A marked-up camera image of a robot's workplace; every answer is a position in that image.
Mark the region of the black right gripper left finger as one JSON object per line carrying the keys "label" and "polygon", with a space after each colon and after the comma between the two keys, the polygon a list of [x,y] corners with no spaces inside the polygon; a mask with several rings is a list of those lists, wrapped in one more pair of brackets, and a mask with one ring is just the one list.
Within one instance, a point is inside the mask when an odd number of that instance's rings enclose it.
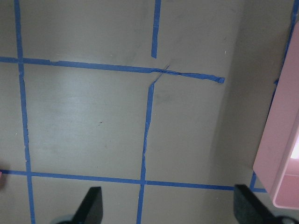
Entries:
{"label": "black right gripper left finger", "polygon": [[100,224],[103,219],[103,201],[101,187],[91,187],[75,215],[72,224]]}

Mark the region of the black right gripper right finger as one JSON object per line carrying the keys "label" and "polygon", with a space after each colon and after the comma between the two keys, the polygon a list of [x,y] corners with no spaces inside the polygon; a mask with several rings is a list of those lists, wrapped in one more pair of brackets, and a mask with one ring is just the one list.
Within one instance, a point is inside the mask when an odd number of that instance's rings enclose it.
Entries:
{"label": "black right gripper right finger", "polygon": [[234,216],[239,224],[279,224],[275,217],[244,184],[234,186]]}

